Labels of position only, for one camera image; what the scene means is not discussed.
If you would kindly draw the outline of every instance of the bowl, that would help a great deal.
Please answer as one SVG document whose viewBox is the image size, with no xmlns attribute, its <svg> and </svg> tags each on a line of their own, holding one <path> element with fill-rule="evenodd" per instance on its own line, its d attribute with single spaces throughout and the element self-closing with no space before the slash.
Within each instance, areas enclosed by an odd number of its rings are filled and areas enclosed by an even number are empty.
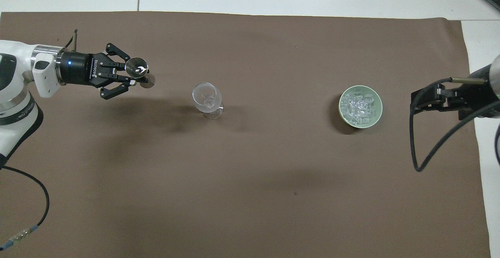
<svg viewBox="0 0 500 258">
<path fill-rule="evenodd" d="M 361 107 L 365 107 L 366 104 L 364 103 L 370 105 L 368 107 L 368 111 L 370 111 L 371 117 L 365 117 L 362 115 L 362 118 L 355 118 L 349 113 L 348 110 L 346 111 L 346 109 L 352 109 L 352 107 L 346 108 L 345 102 L 351 103 L 351 101 L 354 101 L 356 105 L 361 105 Z M 375 123 L 380 120 L 382 110 L 382 100 L 380 99 L 378 93 L 370 87 L 364 85 L 354 85 L 349 87 L 342 93 L 339 101 L 339 114 L 342 117 L 342 120 L 355 128 L 369 128 L 374 126 Z"/>
</svg>

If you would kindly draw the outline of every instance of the white table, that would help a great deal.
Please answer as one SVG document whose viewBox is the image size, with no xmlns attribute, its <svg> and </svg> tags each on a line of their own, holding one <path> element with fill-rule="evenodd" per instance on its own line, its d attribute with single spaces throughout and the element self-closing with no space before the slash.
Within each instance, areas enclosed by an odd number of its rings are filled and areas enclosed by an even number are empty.
<svg viewBox="0 0 500 258">
<path fill-rule="evenodd" d="M 500 12 L 484 0 L 0 0 L 2 11 L 191 11 L 230 14 L 462 20 L 470 71 L 500 54 Z M 500 258 L 500 167 L 493 152 L 498 120 L 476 119 L 491 256 Z"/>
</svg>

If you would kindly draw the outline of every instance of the black cable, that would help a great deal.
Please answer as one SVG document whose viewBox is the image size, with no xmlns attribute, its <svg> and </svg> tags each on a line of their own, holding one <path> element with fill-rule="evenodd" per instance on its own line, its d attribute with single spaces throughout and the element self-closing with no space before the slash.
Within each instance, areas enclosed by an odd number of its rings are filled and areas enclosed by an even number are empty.
<svg viewBox="0 0 500 258">
<path fill-rule="evenodd" d="M 494 109 L 495 107 L 500 106 L 500 100 L 495 101 L 485 107 L 480 108 L 479 110 L 473 112 L 472 114 L 468 115 L 465 119 L 457 123 L 450 131 L 448 131 L 437 143 L 434 145 L 434 147 L 430 150 L 429 154 L 425 158 L 425 160 L 422 162 L 420 167 L 418 166 L 417 160 L 416 160 L 416 155 L 415 155 L 415 143 L 414 143 L 414 133 L 413 133 L 413 117 L 415 115 L 415 108 L 416 105 L 418 105 L 418 102 L 420 101 L 421 97 L 429 91 L 432 87 L 434 87 L 436 84 L 442 84 L 443 82 L 451 82 L 451 78 L 445 78 L 443 80 L 438 80 L 432 84 L 429 84 L 427 87 L 423 88 L 415 97 L 413 103 L 410 105 L 410 110 L 409 110 L 409 142 L 410 142 L 410 149 L 411 149 L 411 159 L 413 160 L 413 166 L 417 172 L 421 172 L 429 163 L 430 159 L 434 156 L 434 154 L 438 151 L 439 148 L 450 138 L 455 132 L 457 132 L 462 126 L 467 124 L 469 121 L 472 121 L 475 117 L 480 116 L 481 114 L 484 114 L 485 112 L 488 112 L 491 109 Z"/>
<path fill-rule="evenodd" d="M 43 221 L 45 220 L 45 217 L 47 217 L 48 207 L 50 205 L 50 201 L 49 201 L 49 198 L 48 198 L 47 189 L 45 188 L 45 186 L 43 185 L 43 183 L 40 182 L 40 180 L 38 180 L 34 176 L 32 176 L 32 175 L 30 175 L 30 174 L 28 174 L 28 173 L 26 173 L 24 171 L 20 171 L 19 169 L 8 167 L 6 165 L 4 165 L 4 167 L 2 167 L 2 169 L 7 169 L 7 170 L 10 170 L 10 171 L 14 171 L 14 172 L 17 172 L 19 174 L 22 174 L 22 175 L 30 178 L 31 180 L 35 181 L 43 189 L 43 192 L 45 193 L 45 212 L 43 213 L 43 216 L 41 217 L 40 221 L 36 224 L 37 226 L 40 226 L 43 223 Z"/>
<path fill-rule="evenodd" d="M 495 155 L 496 155 L 496 161 L 498 162 L 498 165 L 500 165 L 500 155 L 498 155 L 498 137 L 500 137 L 500 125 L 498 125 L 495 134 Z"/>
</svg>

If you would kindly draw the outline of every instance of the brown tablecloth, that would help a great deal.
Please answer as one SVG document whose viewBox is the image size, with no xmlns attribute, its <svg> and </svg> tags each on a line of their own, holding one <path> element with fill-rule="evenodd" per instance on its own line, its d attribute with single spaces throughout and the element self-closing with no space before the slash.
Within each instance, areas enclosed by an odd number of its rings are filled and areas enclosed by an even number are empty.
<svg viewBox="0 0 500 258">
<path fill-rule="evenodd" d="M 409 152 L 412 91 L 467 76 L 458 21 L 167 12 L 2 13 L 0 38 L 78 51 L 111 42 L 157 84 L 111 100 L 66 85 L 12 167 L 51 196 L 9 257 L 489 257 L 473 124 L 422 173 Z M 225 111 L 191 91 L 211 82 Z M 354 130 L 340 94 L 375 89 L 384 113 Z M 457 114 L 416 116 L 420 160 Z M 0 171 L 0 237 L 38 221 L 43 194 Z"/>
</svg>

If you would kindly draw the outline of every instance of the clear glass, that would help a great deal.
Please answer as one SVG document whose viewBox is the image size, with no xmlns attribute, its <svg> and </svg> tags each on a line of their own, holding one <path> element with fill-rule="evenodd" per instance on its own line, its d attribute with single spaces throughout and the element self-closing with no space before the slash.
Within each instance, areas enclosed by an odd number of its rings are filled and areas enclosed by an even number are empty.
<svg viewBox="0 0 500 258">
<path fill-rule="evenodd" d="M 202 112 L 207 118 L 218 118 L 223 110 L 222 94 L 210 82 L 202 82 L 193 89 L 193 100 L 196 109 Z"/>
</svg>

